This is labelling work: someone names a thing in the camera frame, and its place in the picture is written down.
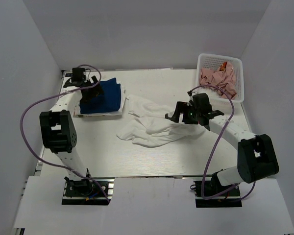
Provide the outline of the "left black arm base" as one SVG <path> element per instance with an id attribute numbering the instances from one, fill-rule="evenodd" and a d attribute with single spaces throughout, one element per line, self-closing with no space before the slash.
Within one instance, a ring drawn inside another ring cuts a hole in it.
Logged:
<path id="1" fill-rule="evenodd" d="M 112 199 L 114 179 L 96 179 L 100 186 L 89 180 L 70 180 L 65 177 L 62 205 L 108 206 L 104 193 Z"/>

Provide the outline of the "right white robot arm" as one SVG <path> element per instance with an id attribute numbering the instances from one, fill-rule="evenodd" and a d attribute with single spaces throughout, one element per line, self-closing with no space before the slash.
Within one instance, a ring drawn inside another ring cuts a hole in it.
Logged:
<path id="1" fill-rule="evenodd" d="M 207 94 L 193 95 L 189 102 L 179 101 L 166 119 L 175 123 L 199 124 L 218 134 L 237 150 L 237 164 L 213 174 L 212 191 L 223 195 L 229 186 L 242 182 L 253 183 L 279 172 L 271 138 L 256 135 L 231 122 L 219 110 L 213 110 Z"/>

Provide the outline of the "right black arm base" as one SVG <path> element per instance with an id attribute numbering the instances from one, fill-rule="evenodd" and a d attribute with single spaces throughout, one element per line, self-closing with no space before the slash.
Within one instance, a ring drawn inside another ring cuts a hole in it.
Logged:
<path id="1" fill-rule="evenodd" d="M 201 194 L 202 180 L 196 180 L 190 186 L 190 190 L 195 193 L 196 208 L 241 208 L 241 193 L 238 185 L 231 190 L 228 190 L 232 185 L 222 186 L 214 173 L 205 178 L 204 182 L 204 196 L 212 197 L 218 193 L 226 191 L 217 197 L 206 200 Z"/>

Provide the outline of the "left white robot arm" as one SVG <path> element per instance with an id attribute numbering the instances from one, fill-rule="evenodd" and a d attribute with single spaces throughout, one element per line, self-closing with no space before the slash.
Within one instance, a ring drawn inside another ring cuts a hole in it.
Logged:
<path id="1" fill-rule="evenodd" d="M 87 70 L 93 66 L 80 65 L 72 68 L 72 75 L 61 89 L 63 92 L 55 105 L 46 112 L 40 113 L 40 127 L 43 145 L 59 158 L 67 170 L 70 180 L 79 180 L 77 190 L 82 195 L 93 192 L 94 183 L 90 172 L 84 166 L 77 152 L 77 133 L 73 122 L 73 112 L 78 104 L 89 104 L 92 99 L 103 94 L 100 78 L 90 78 Z"/>

